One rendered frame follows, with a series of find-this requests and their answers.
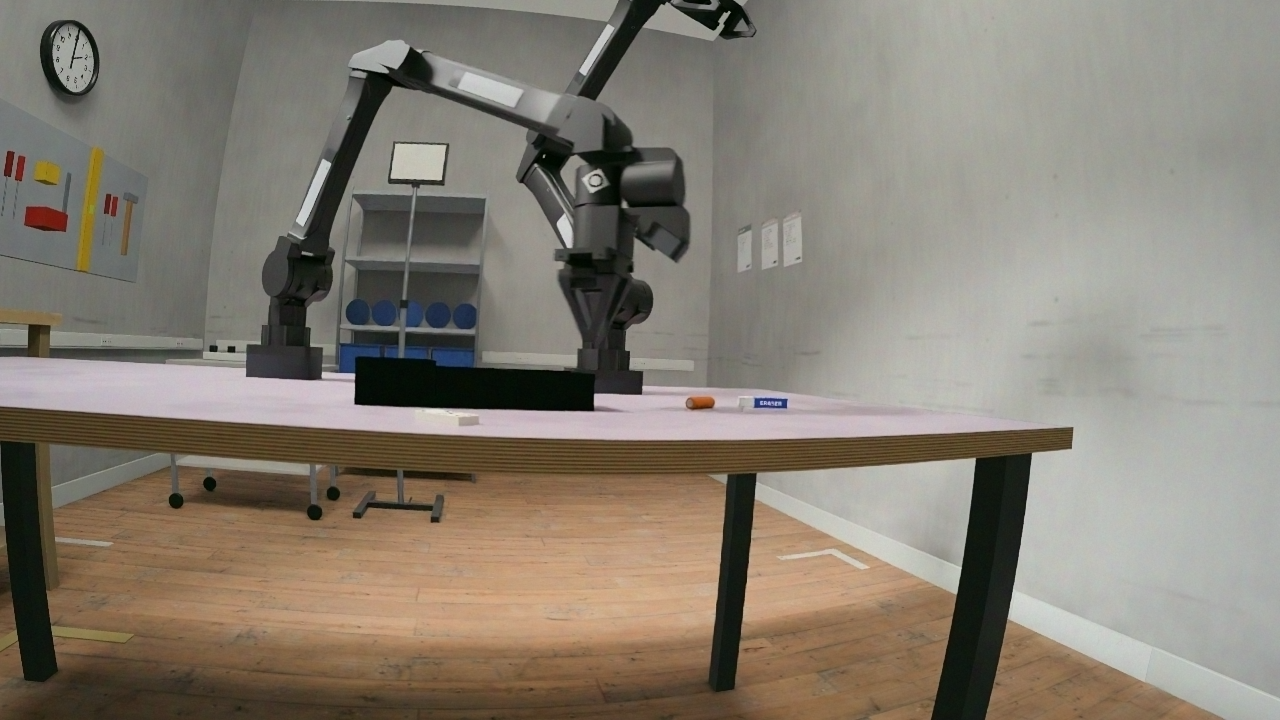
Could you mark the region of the white domino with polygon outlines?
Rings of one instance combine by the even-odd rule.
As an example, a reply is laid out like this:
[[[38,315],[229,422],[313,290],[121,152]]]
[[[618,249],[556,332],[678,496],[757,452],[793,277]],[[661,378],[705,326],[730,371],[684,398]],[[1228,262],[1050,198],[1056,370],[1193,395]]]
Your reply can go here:
[[[466,413],[451,413],[436,409],[417,410],[415,411],[415,419],[422,421],[435,421],[454,427],[479,424],[479,415],[466,414]]]

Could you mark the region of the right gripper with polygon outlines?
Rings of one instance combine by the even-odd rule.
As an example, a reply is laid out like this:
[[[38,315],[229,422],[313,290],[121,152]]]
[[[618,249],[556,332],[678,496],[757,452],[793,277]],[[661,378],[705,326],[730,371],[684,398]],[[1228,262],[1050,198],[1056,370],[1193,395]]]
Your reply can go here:
[[[579,323],[582,340],[593,343],[605,343],[614,319],[632,290],[634,277],[628,273],[635,273],[635,261],[617,249],[589,247],[591,208],[600,206],[616,205],[588,204],[575,210],[573,249],[557,249],[556,254],[556,261],[564,261],[559,282]],[[603,293],[596,318],[593,314],[591,293]]]

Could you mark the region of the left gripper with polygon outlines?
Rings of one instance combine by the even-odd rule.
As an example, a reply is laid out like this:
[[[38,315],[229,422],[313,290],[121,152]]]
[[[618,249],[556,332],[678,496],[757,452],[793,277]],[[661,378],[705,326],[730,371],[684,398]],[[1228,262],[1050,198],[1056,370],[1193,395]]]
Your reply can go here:
[[[719,33],[724,40],[753,37],[756,33],[748,10],[733,0],[672,0],[669,4],[712,31],[716,31],[721,24],[721,17],[730,12]],[[741,19],[749,29],[733,31]]]

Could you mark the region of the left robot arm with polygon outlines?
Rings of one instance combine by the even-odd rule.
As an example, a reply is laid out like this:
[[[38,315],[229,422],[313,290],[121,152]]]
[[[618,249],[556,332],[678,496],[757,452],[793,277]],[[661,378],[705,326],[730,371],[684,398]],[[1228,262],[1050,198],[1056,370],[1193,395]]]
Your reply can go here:
[[[618,0],[611,19],[564,94],[596,101],[637,32],[666,3],[671,0]],[[516,179],[532,192],[563,249],[573,249],[576,200],[564,184],[561,170],[570,158],[576,155],[575,149],[532,129],[529,129],[526,141],[527,147]],[[577,350],[577,368],[564,366],[564,372],[593,373],[595,380],[643,380],[643,372],[628,370],[630,351],[625,350],[626,331],[632,324],[645,322],[652,307],[650,286],[645,281],[634,279],[632,290],[620,309],[605,343],[582,340],[582,348]]]

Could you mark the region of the black bin rack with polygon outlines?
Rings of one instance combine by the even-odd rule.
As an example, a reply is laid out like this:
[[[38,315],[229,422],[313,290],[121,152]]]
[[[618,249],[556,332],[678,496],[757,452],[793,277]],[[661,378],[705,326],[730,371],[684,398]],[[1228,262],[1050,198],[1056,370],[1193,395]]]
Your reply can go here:
[[[355,357],[355,405],[594,411],[595,374]]]

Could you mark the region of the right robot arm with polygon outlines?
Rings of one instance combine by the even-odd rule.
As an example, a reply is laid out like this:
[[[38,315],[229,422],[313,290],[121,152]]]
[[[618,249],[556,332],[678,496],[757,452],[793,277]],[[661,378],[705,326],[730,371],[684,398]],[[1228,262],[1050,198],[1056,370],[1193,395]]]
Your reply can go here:
[[[636,149],[634,131],[604,102],[416,50],[402,40],[355,54],[349,68],[346,97],[298,217],[264,263],[262,290],[271,296],[268,325],[262,325],[261,345],[246,345],[246,354],[323,356],[323,347],[310,347],[307,307],[332,290],[332,225],[372,122],[393,87],[434,94],[576,146],[575,152],[594,165],[577,170],[575,209],[616,205],[591,208],[589,247],[613,247],[635,260],[637,237],[678,264],[692,249],[692,215],[678,208],[687,201],[684,159],[675,149]],[[625,201],[630,208],[623,208]]]

